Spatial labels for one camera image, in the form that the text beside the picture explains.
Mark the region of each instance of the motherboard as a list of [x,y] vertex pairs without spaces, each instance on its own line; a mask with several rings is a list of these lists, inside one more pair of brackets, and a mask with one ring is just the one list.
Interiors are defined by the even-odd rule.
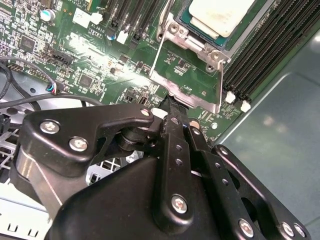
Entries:
[[[152,109],[179,95],[214,141],[319,19],[317,0],[0,0],[0,56],[34,63],[60,91],[107,105]],[[47,81],[24,62],[6,64]]]

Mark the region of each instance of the integrated circuit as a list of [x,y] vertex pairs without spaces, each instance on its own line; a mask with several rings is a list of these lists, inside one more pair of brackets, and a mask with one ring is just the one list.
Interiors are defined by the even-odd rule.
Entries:
[[32,53],[34,51],[36,42],[26,36],[21,37],[19,48],[27,53]]
[[93,79],[87,75],[82,74],[79,80],[79,85],[85,88],[90,88]]

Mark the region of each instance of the bolt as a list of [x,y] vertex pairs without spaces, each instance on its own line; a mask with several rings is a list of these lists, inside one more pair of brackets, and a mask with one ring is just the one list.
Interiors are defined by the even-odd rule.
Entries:
[[197,128],[194,127],[192,130],[195,134],[200,135],[200,131]]
[[169,31],[172,34],[176,34],[179,31],[180,27],[177,23],[173,22],[169,25]]
[[296,230],[303,238],[306,237],[305,232],[302,230],[302,228],[301,228],[298,224],[295,223],[293,226],[294,226],[295,230]]
[[150,116],[150,113],[149,113],[149,111],[148,111],[147,109],[141,109],[141,113],[142,113],[143,115],[147,116],[147,117]]
[[72,150],[83,152],[88,148],[88,144],[82,137],[74,137],[69,141],[69,146]]
[[212,129],[217,129],[218,128],[218,123],[214,122],[211,124]]
[[295,235],[292,228],[286,222],[282,223],[282,227],[283,227],[285,233],[288,234],[290,237],[293,237]]
[[220,147],[220,151],[224,154],[224,155],[228,155],[228,151],[224,148],[224,147]]
[[46,134],[56,134],[59,132],[60,127],[54,121],[44,121],[40,124],[40,129]]
[[239,226],[242,230],[242,232],[249,238],[253,238],[254,237],[254,230],[252,229],[252,227],[250,226],[250,224],[244,220],[244,219],[240,219],[239,220]]
[[188,206],[182,197],[174,195],[171,199],[171,204],[174,210],[176,210],[179,214],[185,214],[187,212]]

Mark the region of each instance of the green circuit board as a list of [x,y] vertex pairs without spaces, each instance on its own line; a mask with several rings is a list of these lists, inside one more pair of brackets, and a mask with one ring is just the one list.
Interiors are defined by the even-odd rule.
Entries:
[[[107,38],[109,20],[99,24],[90,21],[92,12],[88,10],[89,0],[58,0],[52,22],[40,19],[38,0],[0,0],[0,55],[17,56],[36,63],[71,94],[91,97],[104,104],[142,103],[151,109],[157,107],[167,95],[162,86],[148,79],[159,48],[156,31],[159,14],[165,3],[165,0],[160,2],[148,34],[133,50],[129,48],[128,41],[121,44]],[[182,0],[177,0],[174,6],[182,3]],[[49,49],[72,57],[72,64],[50,62],[47,55]],[[13,70],[28,74],[37,81],[45,81],[39,72],[27,65],[21,62],[14,64],[18,66]],[[208,102],[214,100],[217,73],[207,73],[206,64],[194,52],[165,41],[155,70],[178,84],[185,94],[196,95]],[[218,114],[200,107],[188,111],[189,117],[200,122],[205,138],[212,141],[240,114],[237,105],[226,102],[222,103]]]

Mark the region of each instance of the black cable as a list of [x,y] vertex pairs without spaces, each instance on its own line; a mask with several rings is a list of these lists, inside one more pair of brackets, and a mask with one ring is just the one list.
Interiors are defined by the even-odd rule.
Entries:
[[86,106],[87,106],[87,103],[86,103],[85,101],[82,101],[82,100],[81,100],[81,105],[82,105],[82,107],[86,107]]
[[[15,90],[25,99],[31,97],[31,95],[26,92],[16,81],[16,79],[12,76],[11,79],[11,84],[12,86],[15,88]],[[41,107],[39,105],[39,103],[37,103],[36,101],[32,101],[30,102],[31,107],[33,108],[33,110],[35,111],[41,111]]]
[[8,92],[8,89],[10,87],[10,83],[13,79],[13,76],[12,76],[10,69],[1,62],[0,62],[0,68],[2,68],[4,70],[4,74],[6,76],[6,82],[4,84],[3,89],[0,92],[0,99],[2,99]]
[[85,101],[85,102],[92,104],[92,105],[95,105],[95,106],[104,105],[103,103],[99,102],[98,100],[95,100],[95,99],[87,97],[87,96],[72,95],[72,94],[68,94],[68,93],[61,93],[59,95],[53,95],[53,94],[47,93],[47,94],[31,96],[28,98],[23,98],[23,99],[14,100],[14,101],[2,102],[2,103],[0,103],[0,109],[10,108],[10,107],[14,107],[14,106],[21,105],[21,104],[28,104],[31,102],[36,102],[36,101],[40,101],[40,100],[44,100],[44,99],[59,99],[59,98],[77,99],[80,101]]
[[0,56],[0,61],[19,61],[19,62],[22,62],[24,64],[27,64],[29,65],[30,67],[38,70],[40,73],[42,73],[46,79],[49,80],[49,82],[51,82],[52,84],[55,84],[56,81],[51,77],[49,76],[44,70],[42,70],[39,66],[37,66],[36,64],[32,63],[32,62],[29,62],[23,58],[20,58],[20,57],[16,57],[16,56]]

